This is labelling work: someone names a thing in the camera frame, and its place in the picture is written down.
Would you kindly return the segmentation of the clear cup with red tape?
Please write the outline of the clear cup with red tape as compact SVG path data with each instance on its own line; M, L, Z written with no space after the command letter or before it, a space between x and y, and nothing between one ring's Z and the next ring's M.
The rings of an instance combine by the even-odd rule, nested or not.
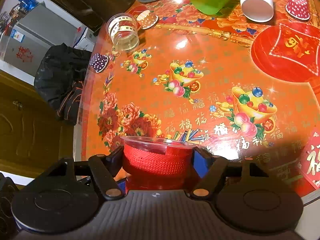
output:
M122 137L125 190L187 190L200 181L195 144L163 138Z

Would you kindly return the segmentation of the clear cup with yellow tape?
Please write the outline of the clear cup with yellow tape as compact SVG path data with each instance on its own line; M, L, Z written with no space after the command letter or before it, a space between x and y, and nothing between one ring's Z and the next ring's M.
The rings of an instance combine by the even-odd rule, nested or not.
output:
M106 31L116 51L130 53L139 46L138 22L131 14L112 16L107 22Z

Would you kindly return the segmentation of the black jacket on chair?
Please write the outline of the black jacket on chair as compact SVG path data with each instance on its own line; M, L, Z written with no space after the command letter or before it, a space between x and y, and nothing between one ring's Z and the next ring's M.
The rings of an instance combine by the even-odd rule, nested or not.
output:
M56 112L58 120L75 125L91 52L52 46L35 74L34 87Z

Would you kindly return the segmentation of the purple polka dot cupcake liner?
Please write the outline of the purple polka dot cupcake liner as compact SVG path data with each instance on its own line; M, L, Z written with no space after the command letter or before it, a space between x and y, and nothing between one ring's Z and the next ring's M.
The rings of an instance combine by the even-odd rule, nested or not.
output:
M100 73L107 67L109 60L108 56L96 53L91 57L89 66L92 67L96 73Z

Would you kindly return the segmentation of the silver small fridge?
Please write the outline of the silver small fridge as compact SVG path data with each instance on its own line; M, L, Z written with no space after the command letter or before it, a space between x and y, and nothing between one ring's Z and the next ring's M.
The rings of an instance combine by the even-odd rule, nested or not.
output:
M1 35L1 60L35 76L48 49L72 47L78 29L40 3Z

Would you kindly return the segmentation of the orange polka dot cupcake liner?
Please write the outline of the orange polka dot cupcake liner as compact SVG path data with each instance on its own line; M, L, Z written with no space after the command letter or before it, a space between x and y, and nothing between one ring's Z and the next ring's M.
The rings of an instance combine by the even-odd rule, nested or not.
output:
M158 22L158 16L150 10L145 10L137 16L137 22L142 29L149 29Z

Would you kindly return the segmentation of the blue water bottle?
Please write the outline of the blue water bottle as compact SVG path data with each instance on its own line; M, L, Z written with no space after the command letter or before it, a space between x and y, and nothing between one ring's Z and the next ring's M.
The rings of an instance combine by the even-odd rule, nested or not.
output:
M20 3L20 9L25 12L30 12L39 4L37 0L18 0L18 1Z

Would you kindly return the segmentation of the red polka dot cupcake liner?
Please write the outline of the red polka dot cupcake liner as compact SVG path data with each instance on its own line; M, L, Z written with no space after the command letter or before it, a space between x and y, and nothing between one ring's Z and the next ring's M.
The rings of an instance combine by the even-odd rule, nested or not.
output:
M308 3L306 0L287 0L285 9L289 15L296 19L307 21L310 18Z

